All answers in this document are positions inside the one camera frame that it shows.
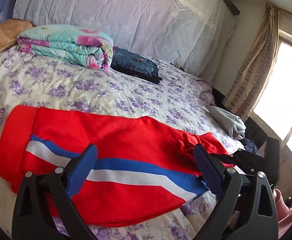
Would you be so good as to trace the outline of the bright window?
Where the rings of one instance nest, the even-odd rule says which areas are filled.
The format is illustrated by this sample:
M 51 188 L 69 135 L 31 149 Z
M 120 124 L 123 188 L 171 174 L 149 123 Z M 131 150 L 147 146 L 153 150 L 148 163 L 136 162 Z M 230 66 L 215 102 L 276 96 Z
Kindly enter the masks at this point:
M 253 115 L 292 152 L 292 35 L 280 31 L 277 56 Z

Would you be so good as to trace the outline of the grey folded garment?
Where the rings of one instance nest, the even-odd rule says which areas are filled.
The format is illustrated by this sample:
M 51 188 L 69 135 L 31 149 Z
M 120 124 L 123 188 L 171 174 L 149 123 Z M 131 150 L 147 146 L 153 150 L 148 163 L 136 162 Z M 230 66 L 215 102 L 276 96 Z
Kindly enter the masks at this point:
M 217 106 L 209 106 L 208 111 L 232 139 L 242 140 L 245 137 L 246 126 L 239 116 Z

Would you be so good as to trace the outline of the folded teal floral blanket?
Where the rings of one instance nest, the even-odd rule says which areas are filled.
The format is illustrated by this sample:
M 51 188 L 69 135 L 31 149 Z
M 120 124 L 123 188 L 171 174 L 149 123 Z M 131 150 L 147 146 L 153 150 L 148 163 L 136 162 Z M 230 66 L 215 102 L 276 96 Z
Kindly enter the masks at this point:
M 102 31 L 66 24 L 30 28 L 17 37 L 18 49 L 50 56 L 88 69 L 107 71 L 113 59 L 113 39 Z

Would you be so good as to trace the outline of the beige checked curtain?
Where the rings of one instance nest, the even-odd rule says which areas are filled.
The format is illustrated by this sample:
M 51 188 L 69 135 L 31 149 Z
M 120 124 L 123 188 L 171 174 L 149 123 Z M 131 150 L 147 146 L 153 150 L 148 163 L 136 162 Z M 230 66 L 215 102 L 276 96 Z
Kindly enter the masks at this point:
M 254 44 L 222 104 L 246 121 L 271 75 L 279 46 L 279 10 L 267 3 Z

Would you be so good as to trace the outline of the white lace covered headboard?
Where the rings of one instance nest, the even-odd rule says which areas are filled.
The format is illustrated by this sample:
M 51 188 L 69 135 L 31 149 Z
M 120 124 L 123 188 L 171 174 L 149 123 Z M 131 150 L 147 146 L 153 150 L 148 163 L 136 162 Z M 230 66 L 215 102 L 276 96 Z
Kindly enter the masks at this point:
M 237 22 L 223 0 L 17 0 L 13 16 L 100 30 L 119 48 L 207 81 Z

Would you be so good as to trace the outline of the folded dark denim jeans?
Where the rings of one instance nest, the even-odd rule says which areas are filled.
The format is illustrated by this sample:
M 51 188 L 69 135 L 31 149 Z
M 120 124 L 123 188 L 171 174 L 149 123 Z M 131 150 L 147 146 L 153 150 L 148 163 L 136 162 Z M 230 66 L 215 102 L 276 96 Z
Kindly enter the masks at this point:
M 162 81 L 162 78 L 158 75 L 157 64 L 145 57 L 116 46 L 113 47 L 111 68 L 157 85 Z

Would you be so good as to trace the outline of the red pants with blue stripe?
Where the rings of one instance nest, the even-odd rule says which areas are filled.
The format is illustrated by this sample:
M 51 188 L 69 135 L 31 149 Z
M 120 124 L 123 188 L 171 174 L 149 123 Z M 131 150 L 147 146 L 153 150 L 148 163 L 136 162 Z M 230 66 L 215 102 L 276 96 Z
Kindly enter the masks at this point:
M 0 176 L 17 192 L 26 172 L 65 167 L 89 144 L 82 186 L 70 192 L 84 222 L 104 227 L 138 224 L 179 209 L 207 191 L 193 156 L 226 149 L 212 133 L 190 134 L 151 117 L 125 118 L 19 105 L 0 137 Z

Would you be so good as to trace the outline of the dark navy garment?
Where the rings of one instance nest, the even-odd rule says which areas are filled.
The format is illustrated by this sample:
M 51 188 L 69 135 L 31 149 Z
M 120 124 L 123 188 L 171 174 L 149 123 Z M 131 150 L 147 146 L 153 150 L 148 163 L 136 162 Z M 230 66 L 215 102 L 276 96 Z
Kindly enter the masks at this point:
M 256 144 L 251 139 L 244 137 L 240 142 L 242 143 L 242 145 L 244 146 L 244 149 L 247 152 L 251 152 L 260 156 L 264 155 L 262 152 L 260 152 Z

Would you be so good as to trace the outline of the purple floral bedspread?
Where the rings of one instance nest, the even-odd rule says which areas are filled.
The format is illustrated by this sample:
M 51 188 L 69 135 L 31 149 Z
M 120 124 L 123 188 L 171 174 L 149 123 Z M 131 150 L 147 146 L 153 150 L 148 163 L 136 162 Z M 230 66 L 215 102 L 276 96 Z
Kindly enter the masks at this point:
M 114 70 L 86 69 L 21 53 L 17 47 L 2 51 L 0 134 L 12 109 L 22 104 L 128 118 L 150 116 L 192 134 L 212 133 L 229 153 L 241 148 L 209 115 L 213 101 L 209 84 L 162 60 L 156 64 L 162 78 L 158 85 Z M 0 227 L 7 237 L 15 201 L 16 195 L 0 178 Z

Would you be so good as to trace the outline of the brown orange pillow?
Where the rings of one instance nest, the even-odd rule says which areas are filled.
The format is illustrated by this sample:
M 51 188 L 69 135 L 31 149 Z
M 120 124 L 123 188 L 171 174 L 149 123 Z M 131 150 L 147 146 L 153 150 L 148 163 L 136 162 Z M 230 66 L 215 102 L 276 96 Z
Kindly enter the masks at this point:
M 9 19 L 0 24 L 0 51 L 17 43 L 17 36 L 36 25 L 25 20 Z

